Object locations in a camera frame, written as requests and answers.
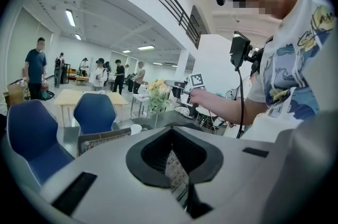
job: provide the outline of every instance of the cap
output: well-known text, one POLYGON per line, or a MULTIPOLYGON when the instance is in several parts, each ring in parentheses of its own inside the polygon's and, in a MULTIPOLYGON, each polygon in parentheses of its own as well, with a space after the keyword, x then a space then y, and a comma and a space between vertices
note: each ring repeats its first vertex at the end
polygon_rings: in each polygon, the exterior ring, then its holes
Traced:
POLYGON ((104 60, 103 58, 100 58, 100 59, 98 59, 98 60, 96 61, 96 63, 99 63, 99 62, 104 63, 105 60, 104 60))

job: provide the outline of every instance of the backpack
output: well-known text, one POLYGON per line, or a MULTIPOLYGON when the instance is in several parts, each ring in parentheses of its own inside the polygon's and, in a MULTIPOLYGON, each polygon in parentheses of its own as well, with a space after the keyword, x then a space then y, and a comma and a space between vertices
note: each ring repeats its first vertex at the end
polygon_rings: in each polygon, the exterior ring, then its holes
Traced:
POLYGON ((55 68, 60 68, 61 67, 61 60, 60 58, 57 58, 57 60, 55 61, 55 68))

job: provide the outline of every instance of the hand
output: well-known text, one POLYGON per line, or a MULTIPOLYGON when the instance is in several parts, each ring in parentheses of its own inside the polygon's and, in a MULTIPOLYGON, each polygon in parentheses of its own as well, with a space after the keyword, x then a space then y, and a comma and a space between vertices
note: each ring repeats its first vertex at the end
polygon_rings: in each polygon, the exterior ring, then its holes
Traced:
POLYGON ((199 104, 200 101, 201 101, 201 97, 202 97, 203 92, 204 92, 204 90, 202 90, 200 88, 192 89, 191 92, 190 92, 190 96, 191 96, 190 103, 199 104))

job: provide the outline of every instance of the cardboard box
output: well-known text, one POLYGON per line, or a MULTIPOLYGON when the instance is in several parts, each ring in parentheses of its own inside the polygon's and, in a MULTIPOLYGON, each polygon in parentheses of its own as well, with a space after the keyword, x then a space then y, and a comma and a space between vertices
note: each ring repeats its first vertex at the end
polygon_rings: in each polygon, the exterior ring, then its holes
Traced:
POLYGON ((14 104, 19 104, 24 101, 25 88, 21 84, 12 84, 7 86, 8 101, 6 100, 8 108, 14 104))

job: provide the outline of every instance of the cable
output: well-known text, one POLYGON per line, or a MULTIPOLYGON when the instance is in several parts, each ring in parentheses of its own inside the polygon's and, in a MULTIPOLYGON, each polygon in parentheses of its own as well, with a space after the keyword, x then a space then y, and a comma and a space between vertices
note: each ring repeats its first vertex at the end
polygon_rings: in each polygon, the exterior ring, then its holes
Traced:
POLYGON ((242 76, 241 76, 241 72, 239 71, 239 69, 237 69, 237 72, 239 74, 239 82, 240 82, 240 92, 241 92, 241 124, 239 126, 239 130, 238 130, 238 134, 236 138, 240 138, 241 137, 241 132, 242 132, 242 126, 243 126, 243 118, 244 118, 244 97, 243 97, 243 80, 242 80, 242 76))

